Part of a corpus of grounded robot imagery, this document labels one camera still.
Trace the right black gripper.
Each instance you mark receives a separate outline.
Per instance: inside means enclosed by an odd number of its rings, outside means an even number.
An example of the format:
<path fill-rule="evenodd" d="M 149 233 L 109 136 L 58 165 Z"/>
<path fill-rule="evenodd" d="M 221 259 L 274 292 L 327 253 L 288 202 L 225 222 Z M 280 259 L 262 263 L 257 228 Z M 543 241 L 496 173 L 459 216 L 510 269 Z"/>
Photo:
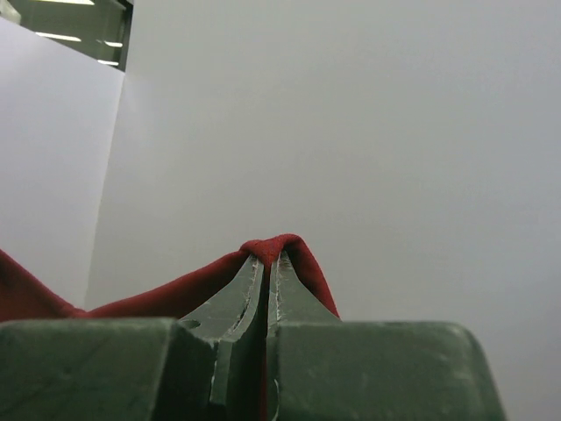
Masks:
<path fill-rule="evenodd" d="M 503 420 L 479 343 L 443 323 L 282 323 L 217 343 L 168 318 L 1 326 L 4 420 Z"/>

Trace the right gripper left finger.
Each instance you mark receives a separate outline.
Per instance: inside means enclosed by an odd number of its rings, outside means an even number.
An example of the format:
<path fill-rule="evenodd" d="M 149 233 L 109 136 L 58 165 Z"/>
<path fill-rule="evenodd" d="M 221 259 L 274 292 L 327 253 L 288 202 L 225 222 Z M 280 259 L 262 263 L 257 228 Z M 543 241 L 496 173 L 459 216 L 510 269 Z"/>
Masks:
<path fill-rule="evenodd" d="M 214 351 L 211 406 L 255 406 L 263 359 L 264 265 L 251 255 L 231 281 L 180 324 Z"/>

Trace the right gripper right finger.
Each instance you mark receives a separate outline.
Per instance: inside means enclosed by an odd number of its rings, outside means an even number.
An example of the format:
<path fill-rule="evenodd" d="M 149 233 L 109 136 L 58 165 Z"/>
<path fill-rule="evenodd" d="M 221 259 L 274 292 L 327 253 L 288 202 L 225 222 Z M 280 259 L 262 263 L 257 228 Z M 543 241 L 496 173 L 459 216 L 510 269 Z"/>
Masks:
<path fill-rule="evenodd" d="M 304 285 L 286 251 L 271 268 L 266 332 L 266 418 L 318 419 L 315 386 L 323 327 L 340 319 Z"/>

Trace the maroon t shirt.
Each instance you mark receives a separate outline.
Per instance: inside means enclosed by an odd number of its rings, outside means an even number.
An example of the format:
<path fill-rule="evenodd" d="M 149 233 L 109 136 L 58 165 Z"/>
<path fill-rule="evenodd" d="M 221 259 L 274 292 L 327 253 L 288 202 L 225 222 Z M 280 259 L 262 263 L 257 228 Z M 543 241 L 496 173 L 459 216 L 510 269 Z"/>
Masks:
<path fill-rule="evenodd" d="M 1 257 L 1 417 L 4 420 L 260 420 L 265 329 L 255 406 L 211 406 L 214 351 L 180 324 L 226 286 L 245 260 L 271 268 L 286 251 L 304 285 L 337 315 L 323 272 L 293 234 L 239 250 L 146 293 L 85 311 Z"/>

